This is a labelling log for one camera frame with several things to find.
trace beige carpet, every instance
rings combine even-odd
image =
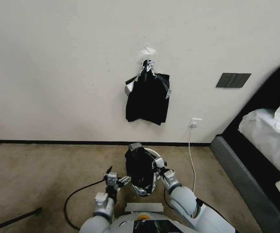
[[[193,171],[187,147],[151,146],[179,181],[192,188]],[[113,165],[113,171],[124,176],[127,146],[100,145],[0,145],[0,223],[32,211],[43,212],[0,230],[0,232],[76,232],[64,220],[63,204],[76,189],[102,179]],[[191,147],[196,166],[195,194],[218,210],[240,233],[262,232],[244,200],[208,147]],[[68,204],[75,225],[81,226],[92,216],[94,197],[103,191],[104,183],[80,191]],[[127,202],[161,202],[164,214],[184,223],[163,200],[159,182],[147,198],[135,195],[129,184],[118,194],[115,216],[124,213]]]

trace black pole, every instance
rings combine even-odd
[[[12,223],[18,222],[18,221],[20,221],[20,220],[22,220],[22,219],[24,219],[24,218],[27,218],[27,217],[29,217],[29,216],[31,216],[31,215],[39,214],[40,212],[42,212],[42,208],[37,208],[36,210],[34,210],[34,211],[32,211],[32,212],[29,212],[29,213],[27,213],[27,214],[24,214],[24,215],[21,215],[21,216],[19,216],[19,217],[16,217],[16,218],[13,218],[13,219],[11,219],[11,220],[8,220],[8,221],[6,221],[6,222],[3,222],[3,223],[0,224],[0,229],[3,228],[3,227],[5,227],[5,226],[8,226],[8,225],[10,225],[10,224],[12,224]]]

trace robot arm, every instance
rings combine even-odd
[[[115,172],[105,174],[106,192],[97,193],[93,218],[88,219],[80,229],[80,233],[107,233],[110,230],[114,216],[114,205],[117,201],[119,189],[131,181],[130,176],[118,178]]]
[[[170,195],[170,205],[191,228],[201,233],[236,232],[221,215],[197,199],[188,187],[182,187],[175,177],[175,172],[164,165],[162,158],[156,160],[158,160],[155,162],[159,167],[164,187]]]

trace black bag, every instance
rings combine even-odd
[[[138,76],[126,81],[128,95],[126,120],[143,119],[157,125],[166,122],[169,96],[169,75],[153,71],[153,62],[145,60]]]

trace white bedding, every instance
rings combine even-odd
[[[276,123],[274,110],[257,109],[243,117],[238,130],[280,171],[280,129]],[[276,186],[280,191],[280,181]]]

